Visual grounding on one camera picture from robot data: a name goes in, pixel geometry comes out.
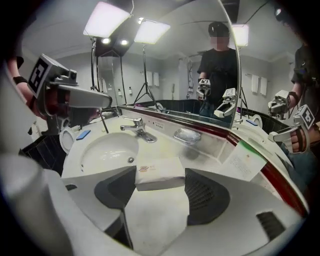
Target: person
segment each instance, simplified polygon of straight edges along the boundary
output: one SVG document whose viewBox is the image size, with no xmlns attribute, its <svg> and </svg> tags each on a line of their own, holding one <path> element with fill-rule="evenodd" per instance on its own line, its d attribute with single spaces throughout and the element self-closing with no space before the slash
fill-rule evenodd
<svg viewBox="0 0 320 256">
<path fill-rule="evenodd" d="M 284 145 L 281 148 L 305 184 L 309 186 L 319 169 L 317 158 L 320 157 L 320 76 L 312 58 L 311 50 L 297 26 L 295 26 L 293 19 L 280 6 L 275 6 L 274 14 L 276 19 L 292 30 L 302 42 L 302 46 L 295 52 L 294 56 L 294 74 L 291 79 L 293 88 L 289 92 L 289 109 L 298 106 L 299 102 L 300 106 L 307 104 L 315 117 L 314 125 L 308 130 L 310 148 L 306 149 L 306 136 L 301 130 L 291 133 L 292 150 L 294 153 L 306 150 L 304 153 L 291 154 Z"/>
<path fill-rule="evenodd" d="M 24 24 L 22 28 L 22 34 L 36 20 L 37 17 L 35 15 L 32 15 Z M 13 51 L 6 56 L 5 60 L 7 63 L 8 70 L 11 74 L 14 83 L 16 84 L 17 89 L 21 92 L 25 99 L 25 104 L 31 109 L 31 111 L 37 117 L 46 120 L 46 117 L 41 115 L 37 109 L 37 99 L 34 97 L 33 92 L 28 87 L 28 80 L 26 79 L 26 77 L 22 77 L 19 72 L 20 67 L 25 62 L 22 51 L 22 35 L 18 38 L 18 40 L 14 44 Z M 66 94 L 65 101 L 69 101 L 69 94 Z M 67 112 L 67 109 L 65 107 L 58 104 L 57 90 L 54 89 L 49 89 L 46 92 L 46 107 L 52 114 L 61 111 Z"/>
<path fill-rule="evenodd" d="M 214 111 L 223 101 L 223 94 L 226 89 L 237 88 L 238 65 L 236 50 L 228 47 L 230 33 L 228 27 L 219 21 L 209 24 L 208 33 L 212 49 L 202 55 L 198 69 L 201 79 L 210 80 L 210 93 L 200 107 L 200 116 L 220 119 L 230 123 L 232 117 L 219 118 Z"/>
</svg>

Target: paper card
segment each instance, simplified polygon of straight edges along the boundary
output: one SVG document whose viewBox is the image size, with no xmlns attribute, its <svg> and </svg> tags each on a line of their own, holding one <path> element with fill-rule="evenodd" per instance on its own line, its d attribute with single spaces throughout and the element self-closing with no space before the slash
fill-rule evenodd
<svg viewBox="0 0 320 256">
<path fill-rule="evenodd" d="M 139 191 L 176 188 L 185 184 L 185 169 L 178 157 L 140 160 L 135 186 Z"/>
<path fill-rule="evenodd" d="M 240 141 L 222 164 L 221 175 L 242 181 L 251 181 L 267 161 L 249 144 Z"/>
</svg>

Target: mirror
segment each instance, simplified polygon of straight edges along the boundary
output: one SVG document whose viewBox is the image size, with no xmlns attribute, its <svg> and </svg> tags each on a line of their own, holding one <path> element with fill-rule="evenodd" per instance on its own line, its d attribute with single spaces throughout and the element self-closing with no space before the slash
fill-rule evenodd
<svg viewBox="0 0 320 256">
<path fill-rule="evenodd" d="M 248 44 L 239 47 L 241 87 L 247 106 L 239 99 L 237 106 L 242 106 L 242 112 L 238 109 L 232 129 L 235 134 L 254 143 L 261 150 L 267 148 L 266 140 L 277 142 L 294 167 L 294 172 L 297 173 L 297 175 L 293 175 L 288 170 L 291 179 L 298 187 L 300 181 L 309 186 L 317 173 L 318 161 L 315 155 L 319 149 L 316 145 L 311 144 L 310 149 L 305 153 L 294 154 L 297 151 L 302 152 L 304 149 L 303 147 L 298 148 L 297 137 L 289 132 L 297 124 L 294 122 L 295 113 L 304 104 L 310 108 L 310 112 L 315 117 L 315 123 L 319 121 L 318 99 L 315 98 L 315 95 L 319 93 L 318 75 L 312 74 L 314 77 L 312 81 L 304 80 L 301 75 L 301 69 L 309 70 L 312 73 L 312 67 L 314 67 L 312 58 L 308 55 L 308 46 L 299 36 L 293 21 L 290 17 L 286 17 L 284 9 L 280 11 L 279 8 L 280 6 L 273 1 L 267 1 L 267 3 L 264 0 L 240 1 L 236 23 L 241 26 L 246 24 L 249 27 Z M 279 20 L 282 19 L 282 22 L 277 20 L 276 15 L 282 15 L 282 17 L 277 16 Z M 288 96 L 288 92 L 291 91 L 296 92 L 297 97 L 302 95 L 301 100 L 300 98 L 297 100 L 300 101 L 299 104 L 297 104 L 295 97 Z M 277 97 L 284 99 L 285 104 L 280 103 L 276 106 L 276 103 L 272 103 Z M 286 107 L 287 97 L 291 102 L 289 111 Z M 308 116 L 306 120 L 312 120 L 311 114 L 308 111 L 305 113 Z M 244 124 L 247 124 L 247 129 L 244 129 L 244 126 L 240 124 L 241 119 Z M 271 132 L 287 132 L 287 140 L 275 140 L 275 137 L 270 135 Z M 308 136 L 310 142 L 319 141 L 319 138 L 315 138 L 313 134 L 309 133 Z M 269 147 L 269 151 L 276 151 L 277 146 L 273 144 L 272 147 Z"/>
<path fill-rule="evenodd" d="M 132 10 L 131 1 L 109 2 L 128 12 Z M 112 97 L 112 107 L 126 104 L 151 111 L 157 107 L 161 113 L 229 128 L 236 110 L 236 96 L 232 103 L 224 103 L 223 95 L 227 89 L 238 91 L 238 62 L 231 28 L 220 3 L 217 0 L 134 3 L 133 16 L 109 38 L 96 38 L 95 85 Z M 73 6 L 72 1 L 58 2 L 50 11 L 49 20 L 46 15 L 37 14 L 36 21 L 24 34 L 25 54 L 33 61 L 42 53 L 50 56 L 77 71 L 78 84 L 90 89 L 93 36 L 83 34 L 96 4 L 97 1 L 90 1 Z M 62 22 L 53 11 L 67 12 L 72 8 L 83 14 L 77 22 L 68 18 Z M 140 27 L 150 20 L 169 25 L 168 31 L 154 44 L 134 42 Z M 199 88 L 200 77 L 211 82 L 208 89 Z M 145 94 L 146 82 L 150 96 Z M 217 116 L 214 112 L 220 105 L 223 106 Z"/>
<path fill-rule="evenodd" d="M 249 116 L 260 115 L 262 123 L 259 125 L 266 133 L 279 131 L 293 123 L 294 113 L 290 118 L 286 113 L 284 120 L 277 121 L 277 118 L 269 117 L 268 103 L 279 91 L 292 90 L 295 52 L 302 43 L 289 27 L 277 21 L 273 1 L 241 0 L 236 24 L 249 27 L 248 44 L 239 46 L 241 86 Z"/>
</svg>

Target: light panel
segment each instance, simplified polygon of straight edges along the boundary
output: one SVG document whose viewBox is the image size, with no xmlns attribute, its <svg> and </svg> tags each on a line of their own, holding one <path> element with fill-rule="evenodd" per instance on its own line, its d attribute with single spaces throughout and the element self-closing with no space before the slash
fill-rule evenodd
<svg viewBox="0 0 320 256">
<path fill-rule="evenodd" d="M 125 39 L 121 40 L 120 42 L 120 44 L 123 46 L 126 46 L 128 43 L 129 43 L 128 40 L 125 40 Z"/>
<path fill-rule="evenodd" d="M 138 19 L 138 24 L 141 24 L 144 19 L 145 19 L 144 17 L 140 17 L 140 18 Z"/>
<path fill-rule="evenodd" d="M 127 19 L 130 13 L 106 2 L 98 2 L 83 34 L 93 37 L 108 38 Z"/>
<path fill-rule="evenodd" d="M 135 35 L 136 43 L 154 45 L 169 29 L 170 25 L 153 20 L 145 20 L 141 23 Z"/>
<path fill-rule="evenodd" d="M 110 38 L 104 38 L 104 39 L 101 40 L 101 42 L 102 42 L 103 44 L 106 44 L 106 45 L 109 44 L 110 41 L 111 41 Z"/>
<path fill-rule="evenodd" d="M 249 25 L 233 24 L 232 30 L 234 34 L 235 44 L 237 46 L 248 46 L 249 43 Z"/>
</svg>

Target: ceiling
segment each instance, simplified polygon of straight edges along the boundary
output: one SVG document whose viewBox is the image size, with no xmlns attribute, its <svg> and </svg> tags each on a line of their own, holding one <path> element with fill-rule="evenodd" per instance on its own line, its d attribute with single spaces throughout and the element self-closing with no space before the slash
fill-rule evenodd
<svg viewBox="0 0 320 256">
<path fill-rule="evenodd" d="M 36 13 L 36 21 L 24 33 L 23 52 L 34 57 L 44 53 L 54 59 L 90 52 L 92 43 L 88 36 L 83 35 L 83 30 L 98 2 L 55 0 L 47 3 Z M 213 20 L 227 21 L 216 0 L 134 2 L 134 16 L 128 22 L 135 23 L 138 17 L 144 16 L 171 25 L 171 29 L 155 45 L 146 48 L 147 56 L 158 59 L 174 54 L 190 56 L 209 50 L 208 24 Z M 264 2 L 240 0 L 238 23 L 245 22 Z M 131 0 L 114 0 L 114 4 L 128 12 L 132 8 Z M 276 21 L 273 13 L 273 7 L 267 4 L 250 20 L 249 45 L 240 49 L 242 55 L 271 61 L 285 52 L 294 54 L 300 46 L 291 31 Z M 128 52 L 142 54 L 142 47 L 139 43 L 133 43 Z"/>
</svg>

